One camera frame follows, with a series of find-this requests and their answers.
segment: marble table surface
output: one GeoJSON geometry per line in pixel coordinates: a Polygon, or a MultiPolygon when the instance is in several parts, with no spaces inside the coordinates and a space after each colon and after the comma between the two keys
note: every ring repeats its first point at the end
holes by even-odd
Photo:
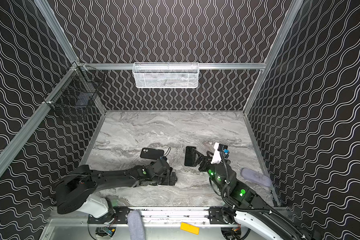
{"type": "Polygon", "coordinates": [[[231,167],[237,178],[252,187],[273,206],[270,190],[240,175],[243,167],[261,173],[259,161],[241,112],[108,112],[87,160],[91,169],[121,170],[148,165],[140,158],[143,147],[167,150],[169,165],[177,174],[175,186],[120,187],[97,192],[120,206],[221,206],[206,172],[184,166],[186,146],[203,154],[213,152],[215,142],[228,145],[231,167]]]}

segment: patterned wall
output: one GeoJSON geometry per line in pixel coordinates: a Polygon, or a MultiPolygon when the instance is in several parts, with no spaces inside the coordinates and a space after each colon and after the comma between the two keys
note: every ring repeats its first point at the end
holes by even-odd
{"type": "Polygon", "coordinates": [[[360,240],[360,0],[306,0],[249,113],[280,201],[360,240]]]}
{"type": "Polygon", "coordinates": [[[264,62],[291,0],[49,0],[81,62],[264,62]]]}
{"type": "Polygon", "coordinates": [[[56,203],[50,184],[76,168],[100,114],[90,109],[87,121],[46,116],[0,178],[0,240],[38,240],[56,203]]]}
{"type": "Polygon", "coordinates": [[[69,66],[32,0],[0,0],[0,153],[69,66]]]}
{"type": "Polygon", "coordinates": [[[201,70],[198,88],[136,88],[132,71],[108,71],[99,96],[106,109],[235,110],[244,108],[259,70],[201,70]]]}

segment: black wire basket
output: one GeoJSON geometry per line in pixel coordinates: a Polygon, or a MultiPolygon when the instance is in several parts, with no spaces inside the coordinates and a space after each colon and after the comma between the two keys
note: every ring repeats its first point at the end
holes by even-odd
{"type": "Polygon", "coordinates": [[[62,120],[85,120],[88,109],[95,106],[94,101],[105,76],[105,73],[100,70],[80,66],[53,99],[46,103],[62,120]]]}

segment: white mesh basket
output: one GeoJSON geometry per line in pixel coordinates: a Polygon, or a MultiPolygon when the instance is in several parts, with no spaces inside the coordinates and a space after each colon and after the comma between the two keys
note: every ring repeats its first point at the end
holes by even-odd
{"type": "Polygon", "coordinates": [[[197,88],[199,64],[134,63],[132,74],[138,88],[197,88]]]}

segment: robotic arm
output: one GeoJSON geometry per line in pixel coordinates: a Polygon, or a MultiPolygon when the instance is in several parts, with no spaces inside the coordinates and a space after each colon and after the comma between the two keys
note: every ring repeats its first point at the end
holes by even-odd
{"type": "Polygon", "coordinates": [[[185,165],[199,166],[218,187],[225,205],[222,220],[241,224],[268,240],[320,240],[318,232],[307,232],[269,206],[254,190],[236,178],[228,160],[226,145],[215,144],[215,153],[204,156],[195,147],[186,147],[185,165]]]}
{"type": "Polygon", "coordinates": [[[78,210],[96,218],[97,223],[106,223],[114,218],[112,204],[92,193],[115,187],[175,185],[176,182],[176,174],[166,157],[148,166],[117,171],[91,170],[88,165],[81,165],[56,183],[57,211],[67,214],[78,210]]]}

